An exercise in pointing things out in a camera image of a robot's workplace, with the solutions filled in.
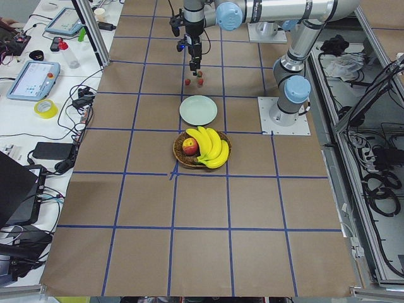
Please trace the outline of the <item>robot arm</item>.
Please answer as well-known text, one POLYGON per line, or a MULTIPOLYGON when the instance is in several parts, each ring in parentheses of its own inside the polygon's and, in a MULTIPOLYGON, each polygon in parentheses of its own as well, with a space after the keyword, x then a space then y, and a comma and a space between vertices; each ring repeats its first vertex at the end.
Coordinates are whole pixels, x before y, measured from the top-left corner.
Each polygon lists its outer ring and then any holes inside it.
POLYGON ((185 28, 184 38, 177 44, 177 50, 188 49, 193 75, 197 75, 203 56, 200 36, 205 28, 218 25, 232 31, 243 23, 260 23, 297 20, 301 22, 288 52, 280 58, 280 66, 288 73, 299 73, 326 23, 340 20, 352 13, 359 1, 213 1, 214 8, 206 10, 211 1, 184 1, 178 14, 170 17, 173 34, 180 35, 185 28))
POLYGON ((299 110, 308 100, 311 83, 304 76, 305 63, 325 22, 316 19, 302 20, 292 30, 292 43, 287 53, 273 67, 280 96, 270 109, 271 120, 289 127, 296 123, 299 110))

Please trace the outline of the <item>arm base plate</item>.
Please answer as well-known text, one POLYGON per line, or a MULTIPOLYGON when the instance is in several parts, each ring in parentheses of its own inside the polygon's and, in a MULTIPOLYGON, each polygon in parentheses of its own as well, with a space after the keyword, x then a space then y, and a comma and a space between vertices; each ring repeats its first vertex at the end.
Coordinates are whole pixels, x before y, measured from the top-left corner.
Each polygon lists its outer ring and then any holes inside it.
POLYGON ((265 135, 310 136, 305 108, 298 113, 286 114, 278 108, 278 97, 258 97, 261 132, 265 135))
POLYGON ((248 23, 249 41, 252 43, 286 44, 287 36, 282 25, 283 20, 248 23))

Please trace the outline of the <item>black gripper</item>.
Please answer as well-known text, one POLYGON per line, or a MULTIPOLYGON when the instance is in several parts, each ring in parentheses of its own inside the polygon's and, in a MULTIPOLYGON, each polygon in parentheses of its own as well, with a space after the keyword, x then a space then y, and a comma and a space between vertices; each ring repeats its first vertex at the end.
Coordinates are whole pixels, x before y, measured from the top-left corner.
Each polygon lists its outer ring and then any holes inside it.
POLYGON ((202 44, 200 41, 200 36, 203 33, 202 23, 185 23, 183 24, 186 29, 186 34, 184 38, 177 43, 177 52, 181 52, 185 47, 188 49, 188 53, 191 56, 189 62, 189 68, 193 75, 195 75, 196 70, 200 69, 200 62, 202 59, 202 44))

